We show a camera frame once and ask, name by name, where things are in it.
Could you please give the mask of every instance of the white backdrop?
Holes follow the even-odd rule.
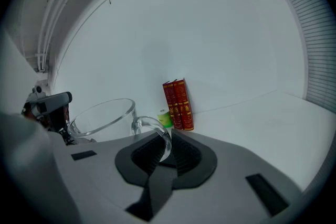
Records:
[[[156,116],[166,106],[162,83],[180,77],[194,113],[272,92],[283,84],[276,54],[288,33],[270,31],[270,20],[281,14],[284,25],[295,26],[282,2],[277,10],[259,0],[105,2],[70,43],[52,91],[72,93],[71,117],[123,97],[136,101],[139,115]],[[291,35],[291,46],[302,50],[297,28]],[[303,75],[303,60],[296,67]]]

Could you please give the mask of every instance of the black slot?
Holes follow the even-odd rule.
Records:
[[[78,161],[79,159],[88,158],[96,154],[97,153],[94,151],[84,151],[84,152],[72,154],[71,157],[73,158],[74,161]]]
[[[246,180],[271,216],[275,216],[288,207],[288,203],[261,174],[247,176]]]

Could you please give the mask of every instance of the green object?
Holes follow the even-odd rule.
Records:
[[[167,109],[162,109],[160,110],[160,115],[158,115],[158,119],[161,122],[161,124],[165,127],[165,128],[170,128],[173,126],[173,122],[172,122],[172,118],[170,117],[170,113],[169,110]]]

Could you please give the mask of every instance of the glass mug handle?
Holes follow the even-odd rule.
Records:
[[[164,139],[165,149],[160,162],[167,159],[170,151],[172,150],[172,139],[170,138],[167,129],[163,127],[161,122],[157,121],[154,118],[146,116],[134,117],[132,123],[132,131],[135,135],[140,134],[140,127],[143,126],[155,130]]]

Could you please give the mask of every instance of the gray platform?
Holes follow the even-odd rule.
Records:
[[[195,189],[175,190],[151,223],[259,223],[270,218],[245,177],[262,174],[291,203],[299,188],[283,173],[251,151],[192,132],[183,134],[209,146],[218,166],[211,178]],[[142,188],[126,183],[117,171],[117,152],[152,132],[114,141],[66,147],[50,133],[56,162],[84,223],[143,222],[124,210],[139,200]],[[74,161],[73,153],[93,150],[97,155]]]

